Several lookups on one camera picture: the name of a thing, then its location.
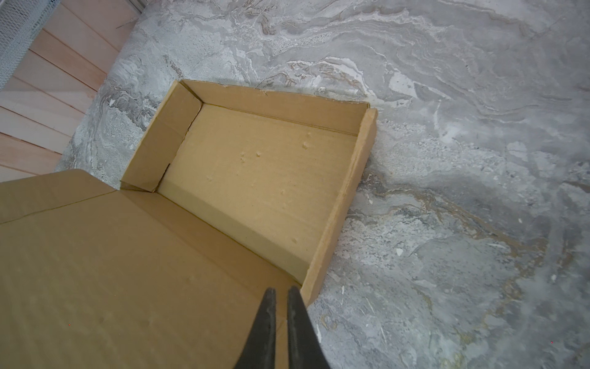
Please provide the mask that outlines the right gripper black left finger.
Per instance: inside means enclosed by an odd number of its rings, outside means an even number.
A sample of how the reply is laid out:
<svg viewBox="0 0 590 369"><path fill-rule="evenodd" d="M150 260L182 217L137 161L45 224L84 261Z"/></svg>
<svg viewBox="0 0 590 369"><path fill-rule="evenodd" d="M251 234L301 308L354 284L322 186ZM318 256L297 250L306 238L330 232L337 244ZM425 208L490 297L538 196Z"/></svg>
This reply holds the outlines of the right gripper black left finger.
<svg viewBox="0 0 590 369"><path fill-rule="evenodd" d="M244 348L234 366L235 369L275 368L276 306L276 290L268 288L261 299Z"/></svg>

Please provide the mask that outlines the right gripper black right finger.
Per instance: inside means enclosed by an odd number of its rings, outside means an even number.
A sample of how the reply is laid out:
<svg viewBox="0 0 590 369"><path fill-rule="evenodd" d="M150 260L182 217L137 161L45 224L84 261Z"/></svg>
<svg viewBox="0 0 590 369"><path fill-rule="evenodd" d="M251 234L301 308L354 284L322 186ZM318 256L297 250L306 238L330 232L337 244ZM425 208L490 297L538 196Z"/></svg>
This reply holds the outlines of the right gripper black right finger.
<svg viewBox="0 0 590 369"><path fill-rule="evenodd" d="M297 287L287 294L287 333L290 369L330 369Z"/></svg>

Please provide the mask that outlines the brown cardboard box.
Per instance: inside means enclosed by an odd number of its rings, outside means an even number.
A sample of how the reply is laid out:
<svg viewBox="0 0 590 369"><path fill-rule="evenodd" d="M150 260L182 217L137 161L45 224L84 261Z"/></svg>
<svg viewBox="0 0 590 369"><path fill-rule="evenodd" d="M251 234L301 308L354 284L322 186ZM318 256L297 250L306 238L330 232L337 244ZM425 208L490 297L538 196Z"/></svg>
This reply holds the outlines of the brown cardboard box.
<svg viewBox="0 0 590 369"><path fill-rule="evenodd" d="M1 185L1 366L226 368L274 288L318 296L376 138L367 102L181 80L113 188Z"/></svg>

